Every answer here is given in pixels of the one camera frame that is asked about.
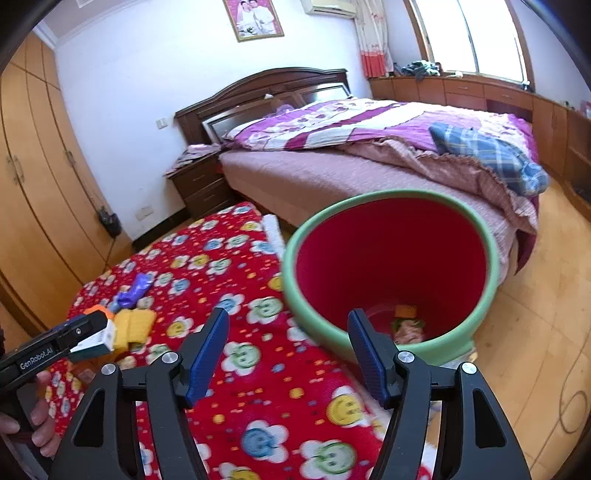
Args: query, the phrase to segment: bucket rim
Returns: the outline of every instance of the bucket rim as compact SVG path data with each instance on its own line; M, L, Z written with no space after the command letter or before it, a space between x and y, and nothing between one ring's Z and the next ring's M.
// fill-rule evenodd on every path
M346 330L330 323L310 305L301 292L296 279L296 260L300 248L306 238L317 226L344 210L363 205L365 203L387 200L392 198L426 199L444 204L459 212L477 230L486 255L486 280L478 303L470 315L452 330L434 339L412 345L397 345L400 350L408 350L418 356L429 351L438 350L448 345L465 345L472 341L472 336L486 316L498 287L499 252L495 238L489 231L486 222L469 205L444 193L420 189L391 189L370 192L331 205L305 221L294 233L287 244L282 265L282 284L285 299L295 320L314 339L328 346L345 360L357 363L353 347Z

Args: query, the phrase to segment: wooden headboard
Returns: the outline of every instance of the wooden headboard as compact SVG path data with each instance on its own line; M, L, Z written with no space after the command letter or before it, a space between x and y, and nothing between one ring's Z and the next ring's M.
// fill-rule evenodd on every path
M253 116L255 113L259 118L270 113L277 103L304 106L320 96L330 96L331 92L337 90L348 95L347 70L301 67L271 69L238 80L212 97L179 110L174 117L188 144L210 144L212 138L218 139L211 124L206 125L206 130L203 124L206 121L223 122L231 116L233 123L236 123L241 115L249 116L250 118L243 119L243 123L257 118ZM273 95L273 99L264 101L267 94Z

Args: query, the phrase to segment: green bucket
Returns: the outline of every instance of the green bucket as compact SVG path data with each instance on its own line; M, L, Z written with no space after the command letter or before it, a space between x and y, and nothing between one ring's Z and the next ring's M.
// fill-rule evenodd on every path
M409 304L427 340L400 348L442 365L474 348L498 285L495 239L464 203L425 190L386 190L314 215L290 239L282 279L298 324L356 362L348 312L363 308L392 335L396 305Z

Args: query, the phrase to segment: purple toy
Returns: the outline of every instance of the purple toy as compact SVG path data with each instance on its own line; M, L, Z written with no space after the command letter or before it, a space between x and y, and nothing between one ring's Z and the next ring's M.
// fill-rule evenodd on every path
M117 295L117 303L124 309L135 308L138 300L150 289L153 281L151 275L138 273L131 288Z

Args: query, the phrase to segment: door handle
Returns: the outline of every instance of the door handle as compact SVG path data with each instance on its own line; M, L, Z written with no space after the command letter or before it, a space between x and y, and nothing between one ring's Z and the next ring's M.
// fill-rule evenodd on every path
M70 150L66 150L66 160L72 168L76 168L76 160L74 160L74 154Z
M8 169L8 174L10 176L12 176L12 182L15 185L18 185L17 168L14 166L14 162L12 161L12 158L10 157L10 155L6 155L6 165L7 165L7 169Z
M16 155L14 155L14 165L15 171L18 174L18 179L21 181L21 183L25 183L25 172L22 169L21 161L18 159Z

